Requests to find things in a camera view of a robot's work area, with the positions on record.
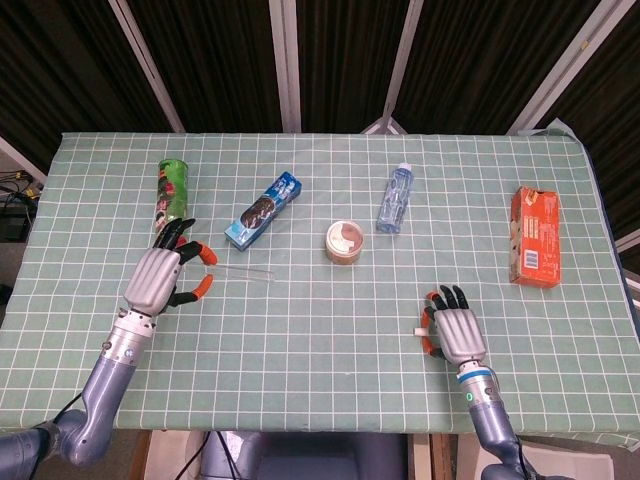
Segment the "right robot hand silver orange-tipped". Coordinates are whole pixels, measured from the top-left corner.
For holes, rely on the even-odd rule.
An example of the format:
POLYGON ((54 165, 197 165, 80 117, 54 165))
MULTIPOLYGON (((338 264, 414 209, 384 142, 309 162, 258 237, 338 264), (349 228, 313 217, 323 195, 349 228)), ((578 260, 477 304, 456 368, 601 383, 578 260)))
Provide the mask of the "right robot hand silver orange-tipped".
POLYGON ((420 331, 415 335, 421 338, 428 356, 442 358, 455 366, 481 362, 486 356, 476 315, 457 285, 441 285, 439 291, 426 295, 420 331))

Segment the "left robot hand silver orange-tipped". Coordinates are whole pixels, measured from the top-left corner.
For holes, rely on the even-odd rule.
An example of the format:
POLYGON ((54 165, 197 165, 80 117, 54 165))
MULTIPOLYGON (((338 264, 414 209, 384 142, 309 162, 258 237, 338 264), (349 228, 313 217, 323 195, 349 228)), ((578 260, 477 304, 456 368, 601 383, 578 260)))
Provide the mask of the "left robot hand silver orange-tipped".
POLYGON ((195 257, 205 266, 215 266, 216 254, 199 241, 181 243, 184 232, 195 224, 194 218, 176 218, 158 233, 153 245, 144 253, 125 290, 130 310, 156 317, 168 307, 193 303, 209 291, 214 275, 207 274, 191 291, 178 292, 177 281, 182 267, 195 257))

